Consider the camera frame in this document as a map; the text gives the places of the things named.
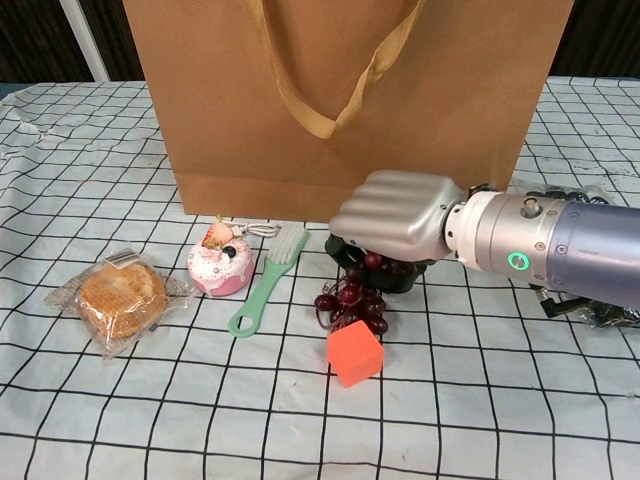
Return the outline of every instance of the orange cube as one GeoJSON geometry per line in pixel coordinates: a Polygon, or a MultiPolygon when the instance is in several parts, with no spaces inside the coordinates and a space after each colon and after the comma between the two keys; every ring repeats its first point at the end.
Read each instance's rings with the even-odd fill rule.
{"type": "Polygon", "coordinates": [[[362,321],[329,334],[327,358],[345,388],[382,370],[384,348],[362,321]]]}

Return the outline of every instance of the green indicator light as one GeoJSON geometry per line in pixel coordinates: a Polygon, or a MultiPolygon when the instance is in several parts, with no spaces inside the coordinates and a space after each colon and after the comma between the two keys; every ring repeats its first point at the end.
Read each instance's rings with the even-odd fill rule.
{"type": "Polygon", "coordinates": [[[509,254],[509,265],[516,270],[526,270],[529,268],[529,258],[520,252],[513,252],[509,254]]]}

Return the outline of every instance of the table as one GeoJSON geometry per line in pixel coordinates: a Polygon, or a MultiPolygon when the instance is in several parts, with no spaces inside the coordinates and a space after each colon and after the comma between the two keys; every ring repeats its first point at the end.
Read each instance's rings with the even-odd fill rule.
{"type": "MultiPolygon", "coordinates": [[[[514,179],[640,206],[639,105],[640,82],[550,78],[514,179]]],[[[197,297],[103,360],[44,297],[123,245],[186,279],[212,221],[182,212],[144,83],[9,95],[0,188],[2,478],[638,478],[638,330],[545,319],[526,285],[453,261],[388,297],[384,371],[342,388],[310,308],[338,273],[325,225],[259,334],[226,331],[246,291],[197,297]]]]}

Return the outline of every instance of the paper bag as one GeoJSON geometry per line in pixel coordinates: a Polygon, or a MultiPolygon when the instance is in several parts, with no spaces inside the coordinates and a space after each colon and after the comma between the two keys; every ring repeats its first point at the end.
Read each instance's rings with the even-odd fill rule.
{"type": "Polygon", "coordinates": [[[572,0],[125,0],[187,213],[327,221],[374,170],[508,184],[572,0]]]}

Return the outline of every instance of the cleaning brush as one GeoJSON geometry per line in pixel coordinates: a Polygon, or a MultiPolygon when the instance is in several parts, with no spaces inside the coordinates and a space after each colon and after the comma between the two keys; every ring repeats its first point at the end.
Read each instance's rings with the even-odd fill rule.
{"type": "Polygon", "coordinates": [[[250,337],[258,331],[262,314],[276,284],[296,264],[309,239],[309,232],[300,224],[285,224],[275,237],[264,262],[264,273],[244,305],[231,317],[229,331],[235,337],[250,337]],[[243,318],[252,320],[240,327],[243,318]]]}

